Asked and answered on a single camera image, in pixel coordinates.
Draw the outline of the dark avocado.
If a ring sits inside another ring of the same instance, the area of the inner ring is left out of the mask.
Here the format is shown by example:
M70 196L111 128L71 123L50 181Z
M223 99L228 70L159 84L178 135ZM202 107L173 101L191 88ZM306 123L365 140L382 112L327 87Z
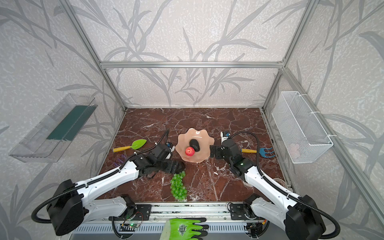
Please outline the dark avocado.
M195 149L196 152L199 152L199 151L200 151L201 148L200 148L200 144L199 144L198 140L196 140L196 139L191 139L190 142L189 142L189 144L190 144L190 147L193 147L193 148Z

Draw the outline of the red fake apple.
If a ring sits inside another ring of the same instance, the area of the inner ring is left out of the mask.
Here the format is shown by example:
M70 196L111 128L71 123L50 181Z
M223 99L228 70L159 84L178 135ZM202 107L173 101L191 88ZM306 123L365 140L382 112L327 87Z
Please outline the red fake apple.
M192 157L194 154L195 154L195 149L193 147L187 147L186 150L185 150L185 154L188 156L188 157Z

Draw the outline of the green fake grape bunch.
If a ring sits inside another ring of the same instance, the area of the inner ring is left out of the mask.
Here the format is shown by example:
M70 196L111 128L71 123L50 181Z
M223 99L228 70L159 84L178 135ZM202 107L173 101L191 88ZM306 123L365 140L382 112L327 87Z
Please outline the green fake grape bunch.
M183 178L186 176L185 171L174 174L171 179L171 194L177 201L186 201L188 190L184 186Z

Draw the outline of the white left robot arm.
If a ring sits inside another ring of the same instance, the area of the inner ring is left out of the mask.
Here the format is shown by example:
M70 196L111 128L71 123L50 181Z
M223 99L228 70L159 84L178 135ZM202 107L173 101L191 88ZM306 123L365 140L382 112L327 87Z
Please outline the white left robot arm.
M179 174L185 164L172 160L175 147L158 144L151 151L133 155L122 165L88 180L73 183L62 182L47 205L47 212L57 236L66 235L82 223L102 218L123 218L134 212L130 197L100 200L99 196L127 182L154 172Z

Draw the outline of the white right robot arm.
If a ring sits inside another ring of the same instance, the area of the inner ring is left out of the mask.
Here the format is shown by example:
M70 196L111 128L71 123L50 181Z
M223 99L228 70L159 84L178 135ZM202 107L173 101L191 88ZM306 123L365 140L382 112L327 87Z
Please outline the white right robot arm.
M318 240L326 231L319 213L312 208L316 203L309 196L300 197L279 185L263 171L257 163L243 157L241 150L232 139L221 146L210 146L211 157L225 160L230 171L244 182L258 189L268 198L254 197L247 202L252 213L284 230L290 240Z

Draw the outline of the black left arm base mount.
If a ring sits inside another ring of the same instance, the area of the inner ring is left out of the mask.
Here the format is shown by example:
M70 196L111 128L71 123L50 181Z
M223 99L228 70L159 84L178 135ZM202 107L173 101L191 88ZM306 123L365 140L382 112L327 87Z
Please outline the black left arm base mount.
M126 202L126 210L121 217L127 221L148 221L150 219L152 205L150 204L135 204L128 196L123 196Z

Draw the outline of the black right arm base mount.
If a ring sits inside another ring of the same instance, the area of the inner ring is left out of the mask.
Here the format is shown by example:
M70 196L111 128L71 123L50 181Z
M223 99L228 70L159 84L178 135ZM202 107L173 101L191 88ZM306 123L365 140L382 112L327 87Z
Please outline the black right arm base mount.
M252 194L249 198L244 200L241 204L228 203L227 210L231 215L231 220L259 220L251 208L254 200L260 197L257 194Z

